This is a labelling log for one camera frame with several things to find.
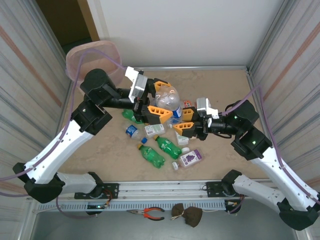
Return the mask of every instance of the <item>bottle cap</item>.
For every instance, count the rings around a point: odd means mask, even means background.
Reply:
[[[173,169],[174,169],[175,171],[177,171],[177,170],[179,169],[179,166],[178,166],[178,164],[177,164],[175,161],[172,163],[172,167],[173,167]]]
[[[142,140],[141,140],[141,142],[142,142],[143,144],[145,144],[147,141],[148,141],[148,139],[147,139],[146,137],[142,138]]]
[[[184,147],[184,148],[181,149],[181,151],[184,154],[184,153],[190,152],[190,148]]]

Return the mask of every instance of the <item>green soda bottle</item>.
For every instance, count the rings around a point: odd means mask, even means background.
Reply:
[[[177,159],[182,153],[181,148],[174,145],[173,142],[168,138],[155,135],[153,139],[156,140],[159,148],[161,148],[165,153],[169,154],[173,159]]]
[[[136,124],[143,124],[142,121],[137,121],[135,116],[134,116],[134,111],[130,109],[124,109],[122,112],[122,116],[126,119],[129,119],[130,121],[136,123]]]
[[[165,158],[158,154],[152,147],[143,146],[142,144],[138,144],[137,147],[142,153],[142,157],[152,163],[157,169],[165,164]]]

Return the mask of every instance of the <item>red-handled pliers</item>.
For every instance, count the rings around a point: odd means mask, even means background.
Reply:
[[[161,211],[161,212],[165,211],[160,207],[153,206],[150,208],[145,208],[144,210],[138,210],[138,209],[127,210],[127,212],[132,213],[132,214],[143,215],[145,218],[150,219],[152,221],[161,221],[161,220],[165,219],[163,216],[162,217],[150,216],[147,212],[150,212],[152,210],[157,210],[157,211]]]

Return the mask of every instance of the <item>corrugated metal wall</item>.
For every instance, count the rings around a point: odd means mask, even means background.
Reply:
[[[0,1],[0,176],[37,155],[56,135],[70,80],[65,56],[32,0]],[[18,179],[0,191],[25,193]],[[0,239],[20,220],[23,199],[0,197]]]
[[[282,157],[320,191],[320,1],[296,0],[251,66]]]

